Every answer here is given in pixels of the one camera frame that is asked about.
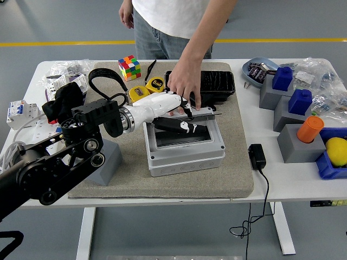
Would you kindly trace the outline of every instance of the human hand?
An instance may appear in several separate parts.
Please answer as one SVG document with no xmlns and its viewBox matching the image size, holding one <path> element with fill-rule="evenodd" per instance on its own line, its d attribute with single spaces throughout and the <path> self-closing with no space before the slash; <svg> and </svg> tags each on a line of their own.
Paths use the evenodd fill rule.
<svg viewBox="0 0 347 260">
<path fill-rule="evenodd" d="M 133 19 L 133 6 L 131 0 L 123 0 L 121 7 L 118 11 L 119 18 L 122 24 L 128 29 L 134 28 L 134 19 Z"/>
<path fill-rule="evenodd" d="M 171 91 L 176 92 L 189 101 L 191 92 L 195 95 L 195 108 L 200 110 L 201 108 L 201 96 L 200 96 L 200 80 L 201 80 L 201 62 L 184 59 L 181 57 L 178 63 L 172 70 L 168 87 Z M 180 114 L 184 114 L 183 109 L 178 108 Z"/>
</svg>

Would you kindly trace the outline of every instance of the rubik's cube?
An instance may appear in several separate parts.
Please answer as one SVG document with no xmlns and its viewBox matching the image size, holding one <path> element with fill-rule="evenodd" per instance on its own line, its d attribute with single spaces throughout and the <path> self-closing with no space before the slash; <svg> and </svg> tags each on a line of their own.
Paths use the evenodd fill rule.
<svg viewBox="0 0 347 260">
<path fill-rule="evenodd" d="M 125 79 L 125 81 L 134 80 L 141 77 L 140 63 L 130 55 L 125 58 L 121 58 L 118 61 L 119 69 Z"/>
</svg>

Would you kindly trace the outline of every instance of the yellow floor line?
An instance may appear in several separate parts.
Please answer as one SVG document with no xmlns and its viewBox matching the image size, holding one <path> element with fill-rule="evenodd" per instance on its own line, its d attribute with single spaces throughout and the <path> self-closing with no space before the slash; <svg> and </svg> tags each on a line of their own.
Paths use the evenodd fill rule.
<svg viewBox="0 0 347 260">
<path fill-rule="evenodd" d="M 347 42 L 347 38 L 250 38 L 250 39 L 217 39 L 215 43 L 283 43 L 283 42 Z M 134 40 L 124 41 L 61 41 L 61 42 L 2 42 L 0 47 L 32 46 L 73 46 L 73 45 L 123 45 L 135 44 Z"/>
</svg>

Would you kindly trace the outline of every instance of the orange cylinder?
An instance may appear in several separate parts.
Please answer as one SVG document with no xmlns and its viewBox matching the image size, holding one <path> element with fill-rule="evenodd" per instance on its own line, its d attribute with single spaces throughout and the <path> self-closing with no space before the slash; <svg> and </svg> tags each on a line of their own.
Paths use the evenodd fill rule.
<svg viewBox="0 0 347 260">
<path fill-rule="evenodd" d="M 313 142 L 317 134 L 324 127 L 324 121 L 317 116 L 309 116 L 297 132 L 297 137 L 301 142 L 309 144 Z"/>
</svg>

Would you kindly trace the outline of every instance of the tape measure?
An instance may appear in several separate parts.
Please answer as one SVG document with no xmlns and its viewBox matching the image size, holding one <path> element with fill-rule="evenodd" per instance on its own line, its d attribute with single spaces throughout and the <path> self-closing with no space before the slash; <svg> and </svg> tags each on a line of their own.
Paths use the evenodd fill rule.
<svg viewBox="0 0 347 260">
<path fill-rule="evenodd" d="M 151 93 L 144 86 L 136 86 L 129 90 L 129 97 L 133 103 L 150 94 Z"/>
<path fill-rule="evenodd" d="M 152 93 L 160 93 L 164 91 L 164 79 L 162 77 L 153 77 L 146 84 L 148 91 Z"/>
</svg>

